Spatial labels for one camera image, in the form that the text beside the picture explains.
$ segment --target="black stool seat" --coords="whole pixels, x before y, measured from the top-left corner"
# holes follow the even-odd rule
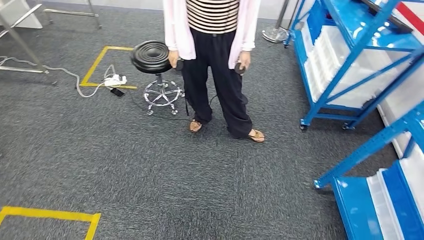
[[[162,41],[145,41],[134,47],[132,64],[146,74],[162,74],[172,69],[168,60],[168,47]]]

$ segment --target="woman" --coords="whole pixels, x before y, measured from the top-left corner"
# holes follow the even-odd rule
[[[212,120],[209,106],[208,67],[227,129],[235,138],[262,143],[264,135],[252,128],[242,94],[242,76],[234,70],[248,68],[255,35],[260,0],[163,0],[165,43],[173,68],[184,60],[182,77],[185,96],[195,111],[189,130],[197,133]]]

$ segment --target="foot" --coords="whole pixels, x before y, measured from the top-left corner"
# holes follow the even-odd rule
[[[249,138],[257,143],[263,143],[265,142],[265,136],[262,132],[252,129],[249,132]]]
[[[190,122],[190,125],[188,125],[188,129],[190,130],[190,132],[194,134],[200,131],[201,128],[202,128],[202,124],[200,122],[197,122],[194,119]]]

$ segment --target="carpet floor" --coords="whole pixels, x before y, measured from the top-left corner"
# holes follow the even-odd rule
[[[103,46],[164,39],[160,11],[96,10],[100,30],[89,18],[53,15],[49,25],[37,14],[43,29],[18,32],[44,64],[81,77]],[[183,99],[177,116],[169,108],[147,115],[143,89],[154,76],[138,72],[129,51],[108,51],[89,79],[100,82],[114,64],[138,86],[122,98],[105,88],[82,98],[75,79],[61,71],[2,71],[0,206],[101,213],[98,240],[345,239],[334,196],[314,190],[313,180],[377,133],[382,121],[372,112],[355,131],[344,131],[340,121],[318,119],[301,132],[299,119],[309,104],[300,70],[292,47],[261,38],[272,24],[259,20],[243,78],[250,117],[266,135],[263,144],[231,138],[217,99],[214,120],[198,134],[188,131]],[[0,39],[0,55],[31,60],[10,36]],[[177,72],[164,76],[183,86]],[[208,86],[212,97],[212,76]],[[93,90],[83,88],[86,94]],[[386,147],[349,175],[373,175],[395,158]],[[77,240],[87,228],[87,222],[7,216],[0,239]]]

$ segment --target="cardigan sleeve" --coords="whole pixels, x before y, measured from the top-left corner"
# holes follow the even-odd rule
[[[251,51],[255,48],[256,27],[258,24],[259,7],[261,0],[248,0],[247,18],[244,26],[242,51]]]
[[[174,0],[163,0],[163,20],[165,23],[165,44],[170,51],[177,51]]]

